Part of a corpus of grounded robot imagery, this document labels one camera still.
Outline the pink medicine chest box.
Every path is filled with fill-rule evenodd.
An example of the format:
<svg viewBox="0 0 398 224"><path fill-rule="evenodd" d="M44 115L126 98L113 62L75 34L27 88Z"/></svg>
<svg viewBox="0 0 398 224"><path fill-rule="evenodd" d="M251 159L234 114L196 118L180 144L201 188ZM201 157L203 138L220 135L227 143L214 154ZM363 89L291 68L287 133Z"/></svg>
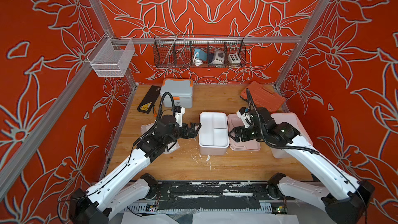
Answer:
<svg viewBox="0 0 398 224"><path fill-rule="evenodd" d="M243 126L236 114L202 112L199 131L199 147L201 155L223 156L228 148L233 151L259 151L260 143L256 140L236 142L231 136L234 127Z"/></svg>

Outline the grey orange medicine chest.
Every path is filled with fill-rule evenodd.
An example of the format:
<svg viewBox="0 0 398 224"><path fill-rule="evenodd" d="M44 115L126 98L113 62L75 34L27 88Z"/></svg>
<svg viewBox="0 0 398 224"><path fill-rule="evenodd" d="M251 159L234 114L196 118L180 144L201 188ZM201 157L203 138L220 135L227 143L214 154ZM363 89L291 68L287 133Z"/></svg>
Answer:
<svg viewBox="0 0 398 224"><path fill-rule="evenodd" d="M169 92L176 106L192 108L193 86L194 82L191 79L167 78L163 81L160 96L162 97L164 93Z"/></svg>

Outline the gauze packet clear wrapper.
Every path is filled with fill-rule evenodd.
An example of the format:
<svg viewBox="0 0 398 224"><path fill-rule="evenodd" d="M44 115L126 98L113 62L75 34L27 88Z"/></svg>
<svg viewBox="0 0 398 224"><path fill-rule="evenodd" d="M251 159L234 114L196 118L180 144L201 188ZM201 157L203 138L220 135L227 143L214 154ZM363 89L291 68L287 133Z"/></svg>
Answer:
<svg viewBox="0 0 398 224"><path fill-rule="evenodd" d="M141 126L141 137L144 138L150 134L154 134L155 128L156 128L155 123L151 123L148 125L142 125Z"/></svg>

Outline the white pink first aid kit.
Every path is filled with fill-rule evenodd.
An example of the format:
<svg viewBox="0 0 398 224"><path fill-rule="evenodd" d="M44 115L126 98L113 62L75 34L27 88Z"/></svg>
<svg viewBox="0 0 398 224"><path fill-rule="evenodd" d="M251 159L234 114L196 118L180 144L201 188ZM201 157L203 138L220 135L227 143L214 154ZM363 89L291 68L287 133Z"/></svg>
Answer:
<svg viewBox="0 0 398 224"><path fill-rule="evenodd" d="M273 113L271 117L276 124L282 124L285 133L287 132L288 134L288 138L293 139L293 135L299 132L301 136L305 137L313 145L313 141L295 113ZM291 155L283 149L271 148L271 152L276 159L291 158Z"/></svg>

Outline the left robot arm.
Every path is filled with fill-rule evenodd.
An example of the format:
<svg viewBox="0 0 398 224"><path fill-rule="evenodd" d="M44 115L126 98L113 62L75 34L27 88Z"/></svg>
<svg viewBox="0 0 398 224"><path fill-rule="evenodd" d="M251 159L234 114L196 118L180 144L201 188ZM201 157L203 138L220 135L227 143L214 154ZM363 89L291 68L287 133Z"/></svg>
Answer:
<svg viewBox="0 0 398 224"><path fill-rule="evenodd" d="M77 189L69 200L69 220L74 224L106 224L132 203L155 196L158 181L146 173L128 182L180 139L198 136L200 123L179 123L165 115L135 142L130 155L106 177L86 190Z"/></svg>

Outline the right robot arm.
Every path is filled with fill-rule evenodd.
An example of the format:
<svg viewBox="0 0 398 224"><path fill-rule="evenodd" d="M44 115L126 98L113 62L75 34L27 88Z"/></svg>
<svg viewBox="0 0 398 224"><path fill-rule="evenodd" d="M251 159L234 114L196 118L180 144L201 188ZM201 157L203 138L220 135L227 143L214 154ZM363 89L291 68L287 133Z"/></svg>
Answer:
<svg viewBox="0 0 398 224"><path fill-rule="evenodd" d="M367 216L375 187L367 180L344 172L318 151L298 128L286 121L277 123L266 108L242 107L237 116L242 126L229 133L232 140L242 143L258 141L273 149L284 150L305 166L321 183L315 186L276 173L267 182L272 199L291 197L313 205L337 224L356 224Z"/></svg>

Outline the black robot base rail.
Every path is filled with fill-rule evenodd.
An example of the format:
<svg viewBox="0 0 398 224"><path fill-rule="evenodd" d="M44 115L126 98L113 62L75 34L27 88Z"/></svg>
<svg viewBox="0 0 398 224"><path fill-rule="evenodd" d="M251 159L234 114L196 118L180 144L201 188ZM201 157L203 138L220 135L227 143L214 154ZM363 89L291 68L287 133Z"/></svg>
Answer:
<svg viewBox="0 0 398 224"><path fill-rule="evenodd" d="M164 180L151 189L147 200L180 198L253 197L279 200L282 195L265 181Z"/></svg>

